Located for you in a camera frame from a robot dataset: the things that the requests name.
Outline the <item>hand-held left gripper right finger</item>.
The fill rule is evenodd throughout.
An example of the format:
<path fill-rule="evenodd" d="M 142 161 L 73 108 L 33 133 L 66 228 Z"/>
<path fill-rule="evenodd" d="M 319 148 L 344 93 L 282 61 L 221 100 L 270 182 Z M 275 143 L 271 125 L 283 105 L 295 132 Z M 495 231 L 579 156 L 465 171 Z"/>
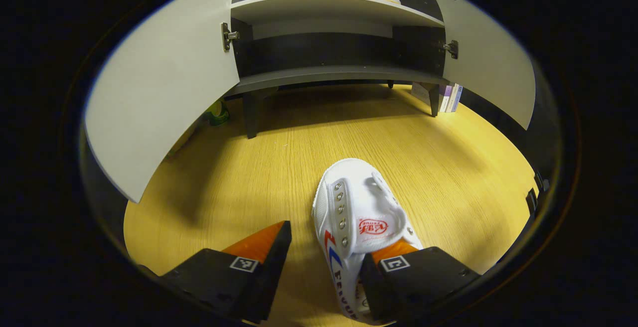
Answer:
<path fill-rule="evenodd" d="M 417 249 L 403 239 L 367 253 L 360 270 L 374 321 L 408 321 L 436 314 L 481 277 L 438 247 Z"/>

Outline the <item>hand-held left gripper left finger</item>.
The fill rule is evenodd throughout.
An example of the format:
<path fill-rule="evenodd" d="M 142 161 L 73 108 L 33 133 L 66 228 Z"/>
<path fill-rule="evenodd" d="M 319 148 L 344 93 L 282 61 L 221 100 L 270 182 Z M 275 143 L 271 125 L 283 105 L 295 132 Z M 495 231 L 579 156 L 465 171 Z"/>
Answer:
<path fill-rule="evenodd" d="M 203 248 L 159 280 L 215 314 L 258 324 L 269 317 L 291 242 L 283 220 L 221 251 Z"/>

